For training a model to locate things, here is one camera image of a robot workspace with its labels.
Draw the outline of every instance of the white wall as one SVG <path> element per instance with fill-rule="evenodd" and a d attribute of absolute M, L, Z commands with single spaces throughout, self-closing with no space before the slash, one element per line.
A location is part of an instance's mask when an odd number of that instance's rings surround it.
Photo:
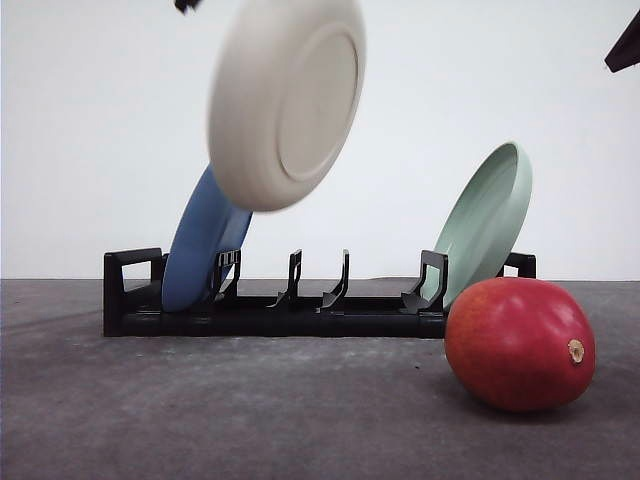
<path fill-rule="evenodd" d="M 161 246 L 207 162 L 216 55 L 239 0 L 2 2 L 2 275 L 100 277 L 109 250 Z M 603 58 L 637 0 L 365 0 L 360 109 L 309 197 L 256 215 L 243 273 L 417 274 L 475 168 L 528 151 L 517 250 L 548 279 L 640 279 L 640 68 Z"/>

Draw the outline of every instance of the gray floor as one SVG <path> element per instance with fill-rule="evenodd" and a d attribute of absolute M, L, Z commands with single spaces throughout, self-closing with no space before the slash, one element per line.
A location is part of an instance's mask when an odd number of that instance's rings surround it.
<path fill-rule="evenodd" d="M 3 281 L 2 478 L 638 478 L 640 283 L 564 286 L 595 380 L 515 416 L 440 341 L 103 338 L 100 282 Z"/>

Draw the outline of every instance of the dish rack divider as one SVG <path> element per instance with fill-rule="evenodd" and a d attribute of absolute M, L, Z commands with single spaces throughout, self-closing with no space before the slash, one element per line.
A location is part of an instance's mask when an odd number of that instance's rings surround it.
<path fill-rule="evenodd" d="M 444 254 L 422 251 L 420 276 L 407 292 L 396 296 L 348 296 L 349 251 L 344 250 L 340 280 L 331 291 L 318 297 L 299 295 L 302 250 L 289 255 L 287 288 L 277 295 L 239 295 L 242 252 L 220 252 L 215 257 L 208 295 L 182 312 L 162 309 L 167 258 L 160 248 L 104 255 L 105 336 L 444 338 L 447 312 L 443 299 L 449 263 Z M 123 267 L 146 262 L 151 264 L 149 283 L 127 291 Z M 534 255 L 511 253 L 505 266 L 516 268 L 519 277 L 536 277 Z M 225 286 L 223 272 L 232 267 L 233 277 Z M 439 283 L 433 298 L 426 300 L 420 290 L 430 268 L 439 272 Z M 498 276 L 503 275 L 504 266 L 498 272 Z"/>

